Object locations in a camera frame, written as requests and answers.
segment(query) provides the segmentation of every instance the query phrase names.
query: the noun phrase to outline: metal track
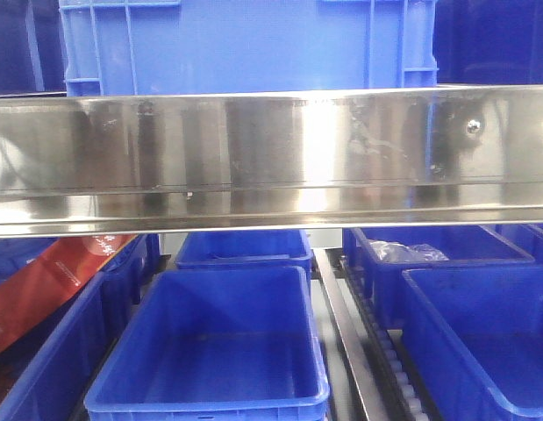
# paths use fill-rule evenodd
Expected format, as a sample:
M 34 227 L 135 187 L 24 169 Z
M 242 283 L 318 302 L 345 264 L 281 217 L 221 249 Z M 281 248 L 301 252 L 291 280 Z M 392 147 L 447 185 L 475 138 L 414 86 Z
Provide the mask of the metal track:
M 347 379 L 354 393 L 353 405 L 359 408 L 361 419 L 440 421 L 412 364 L 407 359 L 405 363 L 400 361 L 396 348 L 399 353 L 404 350 L 395 346 L 390 335 L 378 327 L 374 314 L 353 288 L 340 250 L 317 249 L 314 253 L 338 334 L 339 351 L 346 362 Z M 339 269 L 337 276 L 333 267 Z M 358 326 L 364 328 L 361 335 L 357 332 Z M 332 399 L 335 402 L 335 388 L 332 388 Z M 346 421 L 335 415 L 335 421 Z

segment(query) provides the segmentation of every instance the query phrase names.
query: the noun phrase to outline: metal rail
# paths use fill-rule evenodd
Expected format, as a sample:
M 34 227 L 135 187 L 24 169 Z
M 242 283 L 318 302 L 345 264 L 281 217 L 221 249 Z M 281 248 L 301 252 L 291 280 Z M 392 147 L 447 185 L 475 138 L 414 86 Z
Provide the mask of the metal rail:
M 0 99 L 0 236 L 543 220 L 543 86 Z

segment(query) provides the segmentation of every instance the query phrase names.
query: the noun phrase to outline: plastic bag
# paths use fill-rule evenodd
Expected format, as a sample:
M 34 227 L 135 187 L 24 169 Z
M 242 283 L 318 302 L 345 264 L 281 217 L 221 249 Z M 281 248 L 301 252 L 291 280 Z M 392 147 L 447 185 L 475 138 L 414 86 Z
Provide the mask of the plastic bag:
M 136 236 L 56 240 L 0 284 L 0 353 L 78 292 Z
M 448 260 L 443 252 L 428 244 L 404 246 L 396 242 L 370 240 L 378 258 L 386 263 Z

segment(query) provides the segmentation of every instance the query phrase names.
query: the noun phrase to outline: blue storage bin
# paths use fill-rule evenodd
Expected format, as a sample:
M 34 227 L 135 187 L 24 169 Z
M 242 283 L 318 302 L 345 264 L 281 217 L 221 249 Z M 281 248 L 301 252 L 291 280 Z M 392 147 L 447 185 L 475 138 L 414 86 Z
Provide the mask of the blue storage bin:
M 356 265 L 362 267 L 362 277 L 357 282 L 363 295 L 372 298 L 378 323 L 384 329 L 402 327 L 404 297 L 401 273 L 405 269 L 534 261 L 530 254 L 509 240 L 479 225 L 354 228 L 350 233 L 354 236 Z M 371 239 L 405 246 L 428 244 L 443 252 L 448 260 L 384 262 L 369 244 Z
M 0 282 L 39 256 L 56 239 L 0 239 Z
M 543 83 L 543 0 L 439 0 L 439 82 Z
M 140 288 L 156 272 L 160 263 L 160 242 L 157 234 L 140 235 L 110 261 L 104 272 L 131 280 L 130 294 L 135 304 L 140 302 Z
M 432 86 L 435 0 L 61 0 L 68 94 Z
M 543 266 L 404 272 L 403 343 L 447 421 L 543 421 Z
M 543 264 L 543 224 L 498 225 L 496 231 Z
M 180 269 L 299 266 L 310 283 L 312 250 L 304 230 L 192 232 L 175 265 Z
M 0 0 L 0 95 L 65 90 L 57 0 Z
M 86 395 L 90 419 L 322 419 L 305 283 L 296 267 L 163 273 Z
M 142 280 L 154 271 L 148 266 L 154 259 L 143 252 L 153 238 L 135 239 L 77 296 L 0 354 L 0 364 L 17 377 L 0 405 L 0 421 L 66 421 L 131 317 L 137 274 Z

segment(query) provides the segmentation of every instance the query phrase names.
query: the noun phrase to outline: metal frame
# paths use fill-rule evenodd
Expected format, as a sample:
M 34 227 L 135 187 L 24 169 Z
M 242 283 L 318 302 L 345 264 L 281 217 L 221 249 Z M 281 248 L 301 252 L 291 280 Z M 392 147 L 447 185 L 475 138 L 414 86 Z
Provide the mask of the metal frame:
M 543 86 L 0 99 L 0 236 L 543 221 Z

